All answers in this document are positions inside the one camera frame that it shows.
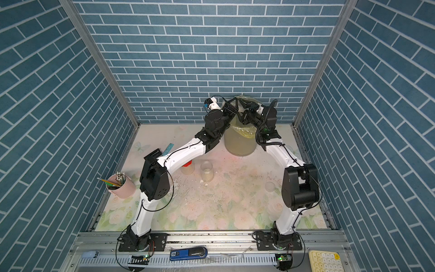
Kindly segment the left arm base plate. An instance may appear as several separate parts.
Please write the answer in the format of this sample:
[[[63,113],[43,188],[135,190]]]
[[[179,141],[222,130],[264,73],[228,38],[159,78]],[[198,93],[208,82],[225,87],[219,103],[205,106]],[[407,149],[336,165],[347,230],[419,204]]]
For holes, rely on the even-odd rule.
[[[118,238],[120,252],[163,252],[168,239],[167,233],[147,233],[140,238],[122,234]]]

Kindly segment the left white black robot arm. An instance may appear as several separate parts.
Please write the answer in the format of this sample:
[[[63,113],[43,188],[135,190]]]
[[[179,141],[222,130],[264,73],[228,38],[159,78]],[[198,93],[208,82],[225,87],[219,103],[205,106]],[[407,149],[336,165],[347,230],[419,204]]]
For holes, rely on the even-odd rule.
[[[211,151],[220,142],[238,112],[235,97],[225,100],[219,106],[213,96],[205,101],[205,106],[209,109],[205,115],[205,125],[187,144],[164,156],[157,148],[145,157],[139,179],[140,200],[137,214],[132,224],[126,228],[129,238],[137,240],[147,237],[151,231],[153,216],[160,211],[156,208],[158,200],[174,190],[173,172]]]

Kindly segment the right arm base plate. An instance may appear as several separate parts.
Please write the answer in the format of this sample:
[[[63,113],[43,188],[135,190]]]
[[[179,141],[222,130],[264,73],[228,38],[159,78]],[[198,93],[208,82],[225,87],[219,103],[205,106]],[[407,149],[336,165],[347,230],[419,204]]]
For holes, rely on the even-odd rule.
[[[256,242],[257,250],[302,250],[302,242],[298,234],[282,235],[278,231],[254,231],[251,234]]]

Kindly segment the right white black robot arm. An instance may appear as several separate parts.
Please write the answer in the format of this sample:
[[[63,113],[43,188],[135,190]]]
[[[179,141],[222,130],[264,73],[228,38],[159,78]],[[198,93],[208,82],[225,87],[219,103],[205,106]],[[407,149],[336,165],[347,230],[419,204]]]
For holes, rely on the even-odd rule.
[[[276,129],[276,100],[269,106],[246,99],[239,99],[236,104],[243,108],[243,112],[238,114],[240,122],[256,128],[257,145],[284,169],[282,198],[285,208],[275,221],[272,232],[277,239],[286,238],[296,233],[297,224],[303,213],[319,205],[322,196],[317,180],[317,168],[298,159],[282,140]]]

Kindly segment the clear rice jar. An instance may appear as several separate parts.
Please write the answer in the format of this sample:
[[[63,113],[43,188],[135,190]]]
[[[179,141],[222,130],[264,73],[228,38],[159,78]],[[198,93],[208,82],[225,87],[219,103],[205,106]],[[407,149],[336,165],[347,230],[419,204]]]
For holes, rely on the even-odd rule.
[[[201,164],[201,177],[204,182],[210,182],[214,178],[213,164],[208,160]]]

